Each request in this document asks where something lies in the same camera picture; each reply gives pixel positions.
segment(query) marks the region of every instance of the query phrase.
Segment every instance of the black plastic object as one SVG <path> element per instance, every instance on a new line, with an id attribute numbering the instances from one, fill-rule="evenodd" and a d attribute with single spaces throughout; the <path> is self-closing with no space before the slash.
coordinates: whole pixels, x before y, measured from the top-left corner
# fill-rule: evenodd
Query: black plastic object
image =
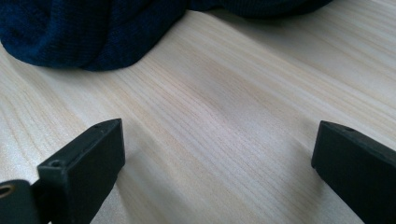
<path id="1" fill-rule="evenodd" d="M 396 152 L 322 121 L 312 157 L 320 177 L 365 223 L 396 223 Z"/>
<path id="2" fill-rule="evenodd" d="M 121 119 L 96 124 L 38 165 L 32 186 L 0 184 L 0 223 L 90 223 L 124 164 Z"/>

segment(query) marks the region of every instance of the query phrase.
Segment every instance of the navy knit sweater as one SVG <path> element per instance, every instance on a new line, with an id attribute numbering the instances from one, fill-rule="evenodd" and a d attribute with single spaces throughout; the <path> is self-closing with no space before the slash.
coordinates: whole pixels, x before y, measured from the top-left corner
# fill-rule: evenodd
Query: navy knit sweater
<path id="1" fill-rule="evenodd" d="M 140 60 L 186 9 L 249 18 L 311 12 L 332 0 L 2 0 L 0 40 L 26 63 L 111 70 Z"/>

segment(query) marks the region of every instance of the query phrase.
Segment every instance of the black rectangular piece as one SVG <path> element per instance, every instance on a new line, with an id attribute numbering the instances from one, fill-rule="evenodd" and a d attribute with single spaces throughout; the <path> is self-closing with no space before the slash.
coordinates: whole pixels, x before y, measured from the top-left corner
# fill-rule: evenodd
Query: black rectangular piece
<path id="1" fill-rule="evenodd" d="M 120 119 L 92 126 L 38 167 L 52 223 L 90 223 L 125 163 Z"/>
<path id="2" fill-rule="evenodd" d="M 396 152 L 322 121 L 312 157 L 320 177 L 365 223 L 396 223 Z"/>
<path id="3" fill-rule="evenodd" d="M 10 180 L 0 184 L 0 223 L 41 223 L 35 197 L 26 180 Z"/>

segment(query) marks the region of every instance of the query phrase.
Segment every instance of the light wood surface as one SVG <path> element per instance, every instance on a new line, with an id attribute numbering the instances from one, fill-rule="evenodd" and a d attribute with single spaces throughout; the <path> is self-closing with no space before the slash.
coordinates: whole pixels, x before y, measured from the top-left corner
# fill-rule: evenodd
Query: light wood surface
<path id="1" fill-rule="evenodd" d="M 122 118 L 127 162 L 92 223 L 361 223 L 310 166 L 319 122 L 396 148 L 396 3 L 335 0 L 254 21 L 187 12 L 105 73 L 0 49 L 0 182 Z"/>

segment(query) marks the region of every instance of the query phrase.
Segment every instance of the wood grain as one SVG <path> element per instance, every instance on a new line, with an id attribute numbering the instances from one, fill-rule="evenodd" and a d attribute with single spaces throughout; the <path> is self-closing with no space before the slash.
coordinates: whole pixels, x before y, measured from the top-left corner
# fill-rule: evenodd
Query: wood grain
<path id="1" fill-rule="evenodd" d="M 318 124 L 396 148 L 396 6 L 301 17 L 189 11 L 139 63 L 105 73 L 0 49 L 0 182 L 122 118 L 127 163 L 92 223 L 361 223 L 310 166 Z"/>

